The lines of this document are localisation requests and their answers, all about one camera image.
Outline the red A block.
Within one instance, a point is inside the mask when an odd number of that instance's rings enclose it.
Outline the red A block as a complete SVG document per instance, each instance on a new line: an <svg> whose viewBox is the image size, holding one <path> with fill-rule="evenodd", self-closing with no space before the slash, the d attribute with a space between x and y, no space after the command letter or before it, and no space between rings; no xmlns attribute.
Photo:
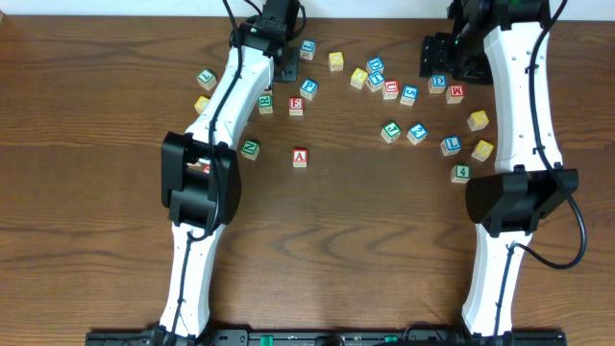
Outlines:
<svg viewBox="0 0 615 346"><path fill-rule="evenodd" d="M305 168L308 166L308 150L306 148L295 148L292 151L292 164L295 168Z"/></svg>

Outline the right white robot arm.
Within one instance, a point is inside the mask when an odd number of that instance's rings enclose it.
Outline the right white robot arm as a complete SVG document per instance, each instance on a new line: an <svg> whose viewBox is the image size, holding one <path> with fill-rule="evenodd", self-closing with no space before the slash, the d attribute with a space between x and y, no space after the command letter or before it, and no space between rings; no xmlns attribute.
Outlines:
<svg viewBox="0 0 615 346"><path fill-rule="evenodd" d="M548 267L576 266L587 246L587 231L573 198L578 172L567 169L551 116L547 50L560 17L547 1L454 0L450 33L424 39L420 75L438 72L495 92L498 144L495 172L472 178L465 192L467 213L476 226L477 249L469 295L461 316L467 341L476 345L548 342L541 333L512 331L512 302L524 256ZM534 232L562 203L578 222L579 247L567 263L555 263L530 249Z"/></svg>

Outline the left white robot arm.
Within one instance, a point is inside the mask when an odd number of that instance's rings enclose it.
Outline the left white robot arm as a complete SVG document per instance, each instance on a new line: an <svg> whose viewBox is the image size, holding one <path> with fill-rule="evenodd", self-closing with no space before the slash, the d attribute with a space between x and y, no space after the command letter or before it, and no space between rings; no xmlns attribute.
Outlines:
<svg viewBox="0 0 615 346"><path fill-rule="evenodd" d="M298 0L268 1L234 22L224 73L206 109L161 145L161 202L174 241L167 305L157 330L165 345L193 343L210 318L209 289L218 242L236 213L241 181L237 146L263 92L297 56L289 41L306 26Z"/></svg>

